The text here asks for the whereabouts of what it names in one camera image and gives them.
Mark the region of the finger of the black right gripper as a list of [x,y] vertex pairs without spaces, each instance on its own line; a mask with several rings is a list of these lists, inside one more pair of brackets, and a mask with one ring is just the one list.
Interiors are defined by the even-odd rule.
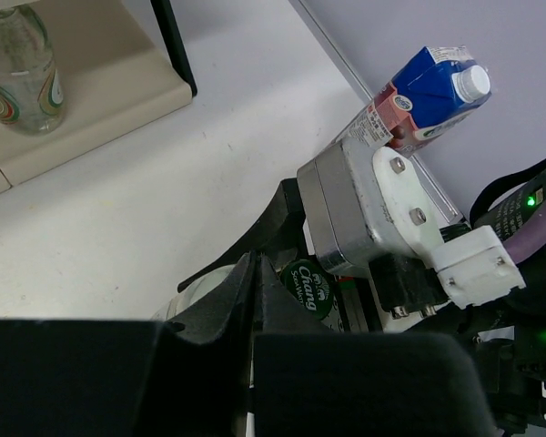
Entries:
[[245,253],[256,251],[268,257],[275,270],[281,270],[296,259],[308,257],[304,235],[305,209],[296,178],[286,178],[257,221],[219,258],[180,282],[182,292],[195,280],[228,265],[236,265]]

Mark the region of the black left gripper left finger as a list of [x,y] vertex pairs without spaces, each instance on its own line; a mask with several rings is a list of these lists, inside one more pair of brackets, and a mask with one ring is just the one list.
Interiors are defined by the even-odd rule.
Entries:
[[0,320],[0,436],[242,436],[255,257],[167,321]]

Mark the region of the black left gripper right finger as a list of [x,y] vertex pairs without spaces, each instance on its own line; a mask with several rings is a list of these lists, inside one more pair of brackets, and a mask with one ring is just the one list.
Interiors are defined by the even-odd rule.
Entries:
[[[256,256],[256,297],[265,266]],[[253,363],[258,436],[494,433],[475,365],[445,334],[259,329]]]

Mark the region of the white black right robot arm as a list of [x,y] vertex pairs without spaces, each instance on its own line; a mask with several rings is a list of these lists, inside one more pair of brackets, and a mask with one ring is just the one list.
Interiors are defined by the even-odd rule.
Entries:
[[546,159],[491,183],[471,222],[440,227],[409,159],[339,141],[281,181],[251,228],[178,285],[183,303],[251,250],[333,330],[455,336],[477,362],[501,434],[546,428]]

